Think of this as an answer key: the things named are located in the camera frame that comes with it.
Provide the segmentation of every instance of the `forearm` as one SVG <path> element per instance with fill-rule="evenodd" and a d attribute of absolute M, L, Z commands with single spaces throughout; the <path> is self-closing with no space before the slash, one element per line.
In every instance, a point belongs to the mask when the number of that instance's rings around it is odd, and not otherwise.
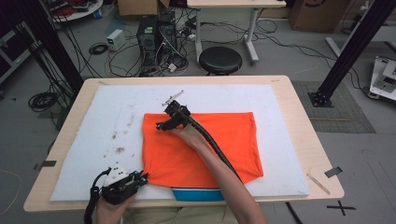
<path fill-rule="evenodd" d="M 206 142 L 194 142 L 192 147 L 201 156 L 219 184 L 225 201 L 239 223 L 266 223 L 262 210 L 233 171 L 216 156 Z"/>

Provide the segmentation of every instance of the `hand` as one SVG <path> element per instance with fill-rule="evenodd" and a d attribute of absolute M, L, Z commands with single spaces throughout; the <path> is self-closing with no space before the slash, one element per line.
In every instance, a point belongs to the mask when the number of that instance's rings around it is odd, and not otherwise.
<path fill-rule="evenodd" d="M 194 149 L 197 149 L 201 144 L 205 144 L 204 137 L 190 124 L 187 124 L 184 129 L 172 129 L 171 132 L 179 136 Z"/>
<path fill-rule="evenodd" d="M 134 201 L 135 196 L 136 194 L 117 205 L 108 203 L 104 198 L 100 198 L 96 205 L 96 222 L 98 224 L 119 224 L 123 212 Z"/>

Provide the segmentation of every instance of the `white board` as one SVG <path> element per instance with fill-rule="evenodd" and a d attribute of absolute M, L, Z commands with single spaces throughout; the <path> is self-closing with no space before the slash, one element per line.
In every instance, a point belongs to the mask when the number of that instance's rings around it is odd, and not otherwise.
<path fill-rule="evenodd" d="M 116 161 L 128 172 L 141 171 L 143 116 L 162 113 L 162 103 L 181 90 L 184 93 L 177 101 L 192 113 L 253 112 L 265 172 L 264 177 L 246 184 L 253 196 L 309 194 L 270 85 L 133 85 L 99 87 L 64 160 L 51 200 L 88 201 L 93 180 Z M 104 179 L 97 185 L 102 186 Z M 175 197 L 169 188 L 146 185 L 136 199 Z"/>

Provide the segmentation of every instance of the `black pole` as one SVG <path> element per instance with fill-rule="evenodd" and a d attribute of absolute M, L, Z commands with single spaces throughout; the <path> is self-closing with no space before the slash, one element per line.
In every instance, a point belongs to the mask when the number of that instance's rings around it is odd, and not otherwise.
<path fill-rule="evenodd" d="M 15 1 L 15 5 L 29 29 L 40 40 L 64 75 L 64 79 L 73 90 L 74 97 L 76 97 L 82 87 L 83 80 L 59 39 L 58 34 L 52 28 L 49 21 L 52 18 L 48 18 L 48 14 L 38 0 L 19 0 Z"/>
<path fill-rule="evenodd" d="M 335 89 L 395 7 L 395 0 L 374 1 L 317 92 L 308 93 L 313 106 L 324 107 L 329 104 Z"/>

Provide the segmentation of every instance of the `computer tower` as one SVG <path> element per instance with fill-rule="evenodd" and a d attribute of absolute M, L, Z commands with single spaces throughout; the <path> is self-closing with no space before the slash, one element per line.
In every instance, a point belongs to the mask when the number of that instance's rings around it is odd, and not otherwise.
<path fill-rule="evenodd" d="M 161 53 L 158 51 L 160 41 L 158 37 L 158 16 L 143 16 L 137 29 L 137 42 L 144 65 L 158 65 Z"/>
<path fill-rule="evenodd" d="M 158 20 L 160 40 L 164 43 L 163 53 L 170 53 L 177 50 L 175 11 L 165 11 L 161 13 Z"/>

